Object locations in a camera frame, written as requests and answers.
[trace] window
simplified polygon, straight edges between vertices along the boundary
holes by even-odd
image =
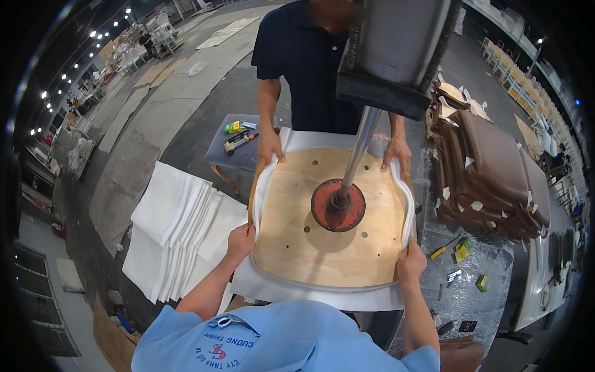
[[[14,264],[21,304],[43,347],[56,357],[79,357],[54,299],[45,255],[16,243]]]

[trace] screwdriver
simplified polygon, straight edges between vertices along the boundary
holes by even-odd
[[[434,253],[432,253],[430,255],[430,258],[432,260],[434,260],[436,257],[438,257],[439,255],[441,255],[442,253],[444,253],[446,251],[446,247],[448,247],[452,242],[454,242],[456,239],[459,239],[461,237],[462,234],[459,234],[459,236],[457,236],[456,238],[452,239],[450,242],[448,242],[447,244],[443,245],[442,247],[440,247],[439,249],[437,249]]]

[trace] row of chairs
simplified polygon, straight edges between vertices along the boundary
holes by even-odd
[[[566,153],[572,158],[568,176],[575,185],[584,186],[584,181],[577,176],[577,172],[573,171],[576,165],[582,168],[583,164],[578,147],[562,115],[545,89],[534,76],[525,74],[515,64],[512,51],[507,49],[505,52],[504,43],[501,40],[494,44],[485,37],[481,50],[487,64],[492,67],[492,72],[498,77],[508,95],[523,107],[531,118],[533,122],[531,128],[541,139],[544,150],[556,156],[558,143],[566,144]]]

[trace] stack of brown cushions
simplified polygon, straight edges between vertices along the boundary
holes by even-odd
[[[438,215],[483,226],[513,242],[550,226],[546,175],[516,140],[492,122],[457,110],[437,131]]]

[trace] stack of white fabric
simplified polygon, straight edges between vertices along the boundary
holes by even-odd
[[[248,222],[248,211],[211,182],[156,162],[130,219],[122,271],[155,303],[186,296],[221,261],[229,233]],[[230,300],[228,285],[221,308]]]

